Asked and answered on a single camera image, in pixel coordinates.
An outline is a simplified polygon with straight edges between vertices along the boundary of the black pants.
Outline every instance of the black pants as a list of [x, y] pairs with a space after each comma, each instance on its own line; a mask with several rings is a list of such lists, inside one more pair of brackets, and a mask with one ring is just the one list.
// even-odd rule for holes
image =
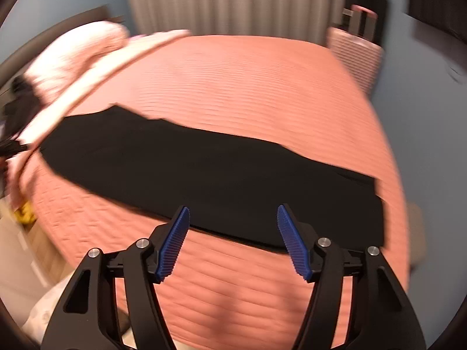
[[342, 247], [383, 245], [374, 179], [276, 143], [148, 120], [119, 106], [67, 117], [41, 145], [49, 166], [103, 197], [272, 250], [285, 249], [277, 207]]

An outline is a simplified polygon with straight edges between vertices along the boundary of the metal bolt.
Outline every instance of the metal bolt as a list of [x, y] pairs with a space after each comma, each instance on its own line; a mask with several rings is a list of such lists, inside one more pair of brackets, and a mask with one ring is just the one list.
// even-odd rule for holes
[[148, 247], [149, 241], [146, 238], [141, 238], [136, 242], [136, 247], [139, 247], [140, 249], [144, 249], [145, 247]]
[[96, 256], [98, 256], [100, 254], [100, 250], [99, 249], [90, 249], [88, 251], [88, 255], [91, 257], [91, 258], [95, 258]]
[[379, 249], [376, 246], [368, 247], [368, 254], [376, 256], [379, 255]]
[[329, 247], [331, 246], [331, 240], [326, 237], [319, 238], [318, 245], [320, 245], [321, 247]]

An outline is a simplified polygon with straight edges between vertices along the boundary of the yellow object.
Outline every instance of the yellow object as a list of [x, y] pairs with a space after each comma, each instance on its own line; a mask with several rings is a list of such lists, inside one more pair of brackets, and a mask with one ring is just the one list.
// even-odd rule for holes
[[16, 221], [23, 225], [32, 225], [36, 222], [37, 217], [32, 210], [32, 205], [26, 201], [21, 207], [15, 211]]

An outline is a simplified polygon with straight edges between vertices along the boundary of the quilted bedspread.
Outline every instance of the quilted bedspread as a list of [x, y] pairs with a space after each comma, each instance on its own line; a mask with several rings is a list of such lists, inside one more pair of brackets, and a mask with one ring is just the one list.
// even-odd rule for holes
[[[371, 104], [328, 49], [281, 38], [182, 38], [119, 71], [71, 114], [115, 103], [148, 118], [277, 142], [375, 177], [385, 203], [384, 254], [407, 286], [407, 221], [398, 171]], [[73, 266], [92, 247], [125, 249], [161, 223], [58, 177], [39, 152], [20, 185], [38, 222]], [[290, 349], [311, 289], [287, 255], [193, 230], [173, 274], [156, 287], [172, 336], [216, 350]], [[350, 293], [346, 280], [335, 345], [345, 338]], [[117, 299], [124, 307], [120, 282]]]

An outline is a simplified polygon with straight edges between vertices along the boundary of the white fluffy pillow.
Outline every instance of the white fluffy pillow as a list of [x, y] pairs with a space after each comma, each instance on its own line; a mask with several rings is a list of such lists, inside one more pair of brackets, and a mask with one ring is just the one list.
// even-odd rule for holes
[[90, 64], [93, 57], [127, 44], [128, 30], [120, 24], [98, 21], [72, 29], [53, 41], [24, 73], [45, 104], [56, 100]]

